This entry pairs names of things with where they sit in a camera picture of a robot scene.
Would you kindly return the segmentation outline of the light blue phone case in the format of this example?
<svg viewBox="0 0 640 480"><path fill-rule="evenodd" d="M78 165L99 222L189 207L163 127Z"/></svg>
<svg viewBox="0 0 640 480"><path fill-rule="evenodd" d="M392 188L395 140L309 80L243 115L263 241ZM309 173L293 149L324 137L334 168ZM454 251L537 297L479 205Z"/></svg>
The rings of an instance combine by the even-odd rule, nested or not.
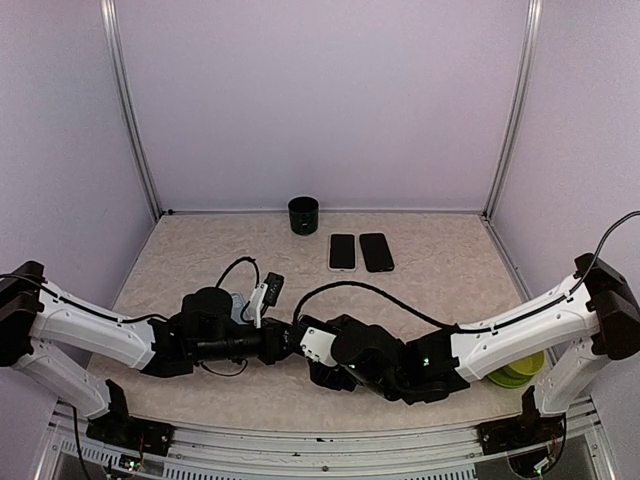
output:
<svg viewBox="0 0 640 480"><path fill-rule="evenodd" d="M232 311L231 319L238 325L253 324L254 318L251 310L251 302L243 294L234 292L231 294Z"/></svg>

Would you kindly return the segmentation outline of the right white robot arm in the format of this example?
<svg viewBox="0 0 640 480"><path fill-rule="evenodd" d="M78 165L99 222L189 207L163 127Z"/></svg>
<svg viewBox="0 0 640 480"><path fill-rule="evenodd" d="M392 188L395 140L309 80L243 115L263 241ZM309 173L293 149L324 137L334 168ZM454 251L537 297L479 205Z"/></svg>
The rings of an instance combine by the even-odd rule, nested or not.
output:
<svg viewBox="0 0 640 480"><path fill-rule="evenodd" d="M504 314L409 342L348 315L321 321L296 313L299 349L318 385L362 385L412 405L444 400L513 361L566 343L534 384L533 405L511 423L512 436L531 444L601 369L639 351L639 304L626 279L591 253L575 265L575 273L546 294Z"/></svg>

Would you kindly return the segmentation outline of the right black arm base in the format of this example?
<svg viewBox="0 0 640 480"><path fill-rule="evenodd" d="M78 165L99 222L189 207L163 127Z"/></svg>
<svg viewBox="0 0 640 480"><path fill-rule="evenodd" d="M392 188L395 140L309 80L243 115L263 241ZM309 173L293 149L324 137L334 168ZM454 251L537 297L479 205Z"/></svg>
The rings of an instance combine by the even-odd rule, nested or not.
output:
<svg viewBox="0 0 640 480"><path fill-rule="evenodd" d="M477 426L484 455L529 447L562 436L566 414L542 416L535 404L534 392L535 387L530 386L522 395L522 412L519 415Z"/></svg>

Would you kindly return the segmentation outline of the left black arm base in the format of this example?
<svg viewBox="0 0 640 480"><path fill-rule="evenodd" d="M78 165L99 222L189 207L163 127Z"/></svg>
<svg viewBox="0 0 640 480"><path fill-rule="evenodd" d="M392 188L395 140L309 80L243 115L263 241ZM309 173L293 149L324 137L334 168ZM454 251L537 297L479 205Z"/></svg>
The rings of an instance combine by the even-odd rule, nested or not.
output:
<svg viewBox="0 0 640 480"><path fill-rule="evenodd" d="M124 390L110 379L108 410L88 421L86 436L105 444L166 457L174 435L169 423L131 416Z"/></svg>

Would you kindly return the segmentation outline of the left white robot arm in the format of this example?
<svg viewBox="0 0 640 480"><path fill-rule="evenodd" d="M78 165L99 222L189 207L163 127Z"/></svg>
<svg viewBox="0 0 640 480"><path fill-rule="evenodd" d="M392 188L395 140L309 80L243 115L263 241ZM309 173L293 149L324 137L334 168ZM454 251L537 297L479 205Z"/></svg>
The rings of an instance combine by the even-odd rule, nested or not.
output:
<svg viewBox="0 0 640 480"><path fill-rule="evenodd" d="M108 357L145 375L189 375L206 361L256 357L266 365L293 350L290 324L266 318L237 323L233 299L205 287L182 300L170 318L131 318L70 295L44 277L44 267L27 261L1 277L1 364L31 377L75 406L121 445L140 434L126 411L122 389L101 381L59 349L71 345Z"/></svg>

